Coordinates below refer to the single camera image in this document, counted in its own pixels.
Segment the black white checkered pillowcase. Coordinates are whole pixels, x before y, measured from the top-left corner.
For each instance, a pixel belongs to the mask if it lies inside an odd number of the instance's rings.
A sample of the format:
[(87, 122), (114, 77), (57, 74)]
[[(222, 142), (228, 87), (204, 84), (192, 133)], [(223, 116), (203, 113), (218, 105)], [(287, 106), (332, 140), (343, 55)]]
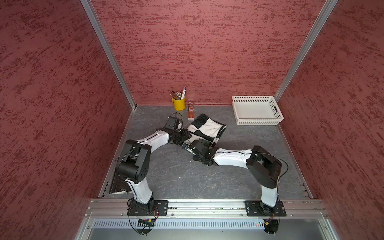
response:
[(205, 114), (200, 114), (187, 127), (187, 130), (191, 133), (192, 137), (184, 143), (190, 145), (194, 140), (203, 139), (216, 145), (226, 128), (227, 125), (212, 120)]

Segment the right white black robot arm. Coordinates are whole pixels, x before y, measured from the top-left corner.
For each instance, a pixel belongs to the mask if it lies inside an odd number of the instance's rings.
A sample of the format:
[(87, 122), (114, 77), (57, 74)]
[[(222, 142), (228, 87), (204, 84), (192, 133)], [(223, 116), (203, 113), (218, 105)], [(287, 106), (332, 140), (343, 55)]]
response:
[(260, 146), (250, 150), (226, 150), (217, 148), (205, 140), (194, 140), (189, 145), (193, 159), (207, 166), (233, 166), (250, 171), (261, 185), (261, 200), (257, 213), (273, 216), (278, 209), (278, 185), (282, 163)]

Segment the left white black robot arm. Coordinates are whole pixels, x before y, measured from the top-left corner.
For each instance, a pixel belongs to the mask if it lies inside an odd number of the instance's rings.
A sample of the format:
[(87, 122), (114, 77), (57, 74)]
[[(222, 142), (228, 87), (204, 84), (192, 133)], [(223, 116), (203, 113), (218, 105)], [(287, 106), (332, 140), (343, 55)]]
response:
[(134, 197), (129, 205), (136, 208), (139, 213), (151, 214), (155, 209), (154, 194), (146, 179), (151, 153), (168, 143), (182, 145), (191, 136), (185, 128), (180, 130), (162, 128), (144, 139), (125, 142), (123, 152), (118, 158), (116, 173), (130, 186)]

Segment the yellow pencil cup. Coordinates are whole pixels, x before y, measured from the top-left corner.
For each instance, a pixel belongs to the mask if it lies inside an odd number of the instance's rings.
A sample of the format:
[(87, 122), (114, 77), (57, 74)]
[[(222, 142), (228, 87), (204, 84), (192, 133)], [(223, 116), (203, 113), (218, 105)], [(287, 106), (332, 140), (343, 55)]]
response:
[(172, 99), (172, 102), (176, 111), (183, 111), (186, 108), (186, 98), (181, 100)]

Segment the bundle of pencils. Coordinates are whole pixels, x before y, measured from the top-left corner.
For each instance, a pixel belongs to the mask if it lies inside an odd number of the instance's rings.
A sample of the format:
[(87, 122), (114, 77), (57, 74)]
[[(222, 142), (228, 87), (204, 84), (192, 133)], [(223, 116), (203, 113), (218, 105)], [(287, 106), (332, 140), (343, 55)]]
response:
[(169, 89), (169, 92), (174, 100), (183, 100), (186, 97), (187, 89), (184, 87), (181, 92), (175, 92), (173, 89)]

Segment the white perforated plastic basket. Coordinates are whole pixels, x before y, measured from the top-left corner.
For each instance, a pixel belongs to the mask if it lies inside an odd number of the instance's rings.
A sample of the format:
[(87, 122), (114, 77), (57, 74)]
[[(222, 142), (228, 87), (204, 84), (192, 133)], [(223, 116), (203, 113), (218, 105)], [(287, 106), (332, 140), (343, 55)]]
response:
[(284, 120), (273, 96), (232, 96), (236, 124), (276, 126)]

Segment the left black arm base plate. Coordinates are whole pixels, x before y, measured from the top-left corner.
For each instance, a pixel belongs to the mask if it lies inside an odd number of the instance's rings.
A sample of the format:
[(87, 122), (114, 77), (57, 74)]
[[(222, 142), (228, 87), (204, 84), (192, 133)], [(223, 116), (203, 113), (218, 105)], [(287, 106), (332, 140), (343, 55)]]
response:
[(163, 217), (167, 215), (169, 201), (150, 200), (147, 204), (138, 203), (135, 200), (128, 202), (128, 215)]

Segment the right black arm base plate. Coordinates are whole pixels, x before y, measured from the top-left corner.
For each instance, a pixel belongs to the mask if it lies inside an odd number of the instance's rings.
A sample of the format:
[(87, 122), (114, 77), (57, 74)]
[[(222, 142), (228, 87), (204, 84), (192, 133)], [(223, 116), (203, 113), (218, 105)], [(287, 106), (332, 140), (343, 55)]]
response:
[(277, 200), (274, 207), (263, 204), (262, 201), (245, 201), (248, 217), (286, 217), (287, 213), (283, 202)]

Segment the aluminium front rail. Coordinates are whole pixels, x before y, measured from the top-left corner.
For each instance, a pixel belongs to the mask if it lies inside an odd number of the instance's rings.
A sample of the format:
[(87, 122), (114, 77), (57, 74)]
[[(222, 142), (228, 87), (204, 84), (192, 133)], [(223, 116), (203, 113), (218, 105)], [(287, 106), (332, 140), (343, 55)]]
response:
[[(127, 199), (93, 199), (86, 218), (126, 218), (132, 210)], [(150, 217), (163, 219), (329, 219), (322, 200), (281, 200), (275, 213), (265, 215), (257, 201), (173, 199), (155, 201)]]

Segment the left aluminium corner post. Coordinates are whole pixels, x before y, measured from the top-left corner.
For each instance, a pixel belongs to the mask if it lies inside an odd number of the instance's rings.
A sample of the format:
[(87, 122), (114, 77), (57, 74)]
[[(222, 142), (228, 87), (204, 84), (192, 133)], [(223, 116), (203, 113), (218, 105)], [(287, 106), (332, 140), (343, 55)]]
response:
[(122, 90), (131, 106), (131, 108), (135, 111), (137, 109), (136, 101), (134, 100), (134, 97), (126, 83), (125, 77), (123, 75), (123, 72), (119, 66), (119, 63), (113, 53), (113, 50), (110, 46), (110, 43), (107, 39), (107, 36), (105, 34), (105, 31), (103, 30), (102, 24), (97, 16), (97, 13), (95, 11), (95, 8), (92, 4), (92, 1), (89, 0), (81, 0), (82, 6), (85, 9), (85, 12), (87, 14), (88, 19), (91, 22), (91, 25), (99, 39), (99, 42), (102, 45), (102, 48), (109, 60), (109, 63), (111, 64), (111, 67), (122, 87)]

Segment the aluminium corner post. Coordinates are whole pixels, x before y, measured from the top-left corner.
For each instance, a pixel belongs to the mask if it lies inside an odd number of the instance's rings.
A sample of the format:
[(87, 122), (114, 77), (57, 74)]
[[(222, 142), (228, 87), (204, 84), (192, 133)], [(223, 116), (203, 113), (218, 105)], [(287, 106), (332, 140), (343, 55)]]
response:
[(305, 59), (307, 53), (311, 49), (313, 43), (315, 42), (317, 36), (321, 32), (323, 26), (325, 25), (326, 21), (328, 20), (329, 16), (331, 15), (337, 3), (338, 3), (338, 0), (325, 1), (307, 37), (305, 38), (300, 50), (298, 51), (298, 54), (296, 55), (291, 67), (289, 68), (285, 78), (283, 79), (280, 87), (278, 88), (275, 94), (276, 102), (279, 102), (279, 100), (283, 96), (285, 90), (287, 89), (290, 82), (292, 81), (295, 73), (299, 69), (301, 63)]
[(134, 100), (134, 97), (126, 83), (125, 77), (123, 75), (123, 72), (119, 66), (119, 63), (113, 53), (113, 50), (110, 46), (110, 43), (107, 39), (107, 36), (105, 34), (105, 31), (103, 30), (102, 24), (97, 16), (97, 13), (95, 11), (95, 8), (92, 4), (92, 1), (89, 0), (81, 0), (82, 6), (85, 9), (85, 12), (87, 14), (88, 19), (91, 22), (91, 25), (99, 39), (99, 42), (102, 45), (102, 48), (109, 60), (109, 63), (111, 64), (111, 67), (122, 87), (122, 90), (131, 106), (131, 108), (135, 111), (137, 109), (136, 101)]

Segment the right aluminium corner post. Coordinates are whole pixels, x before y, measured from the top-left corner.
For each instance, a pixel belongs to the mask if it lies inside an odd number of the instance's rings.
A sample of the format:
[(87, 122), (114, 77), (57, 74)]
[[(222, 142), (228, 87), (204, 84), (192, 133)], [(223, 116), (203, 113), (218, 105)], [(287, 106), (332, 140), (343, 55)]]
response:
[(287, 89), (290, 82), (292, 81), (295, 73), (299, 69), (301, 63), (305, 59), (307, 53), (311, 49), (313, 43), (315, 42), (317, 36), (321, 32), (323, 26), (325, 25), (326, 21), (328, 20), (329, 16), (331, 15), (337, 3), (338, 3), (338, 0), (325, 1), (307, 37), (305, 38), (300, 50), (298, 51), (298, 54), (296, 55), (291, 67), (289, 68), (285, 78), (283, 79), (280, 87), (278, 88), (275, 94), (276, 102), (279, 102), (279, 100), (283, 96), (285, 90)]

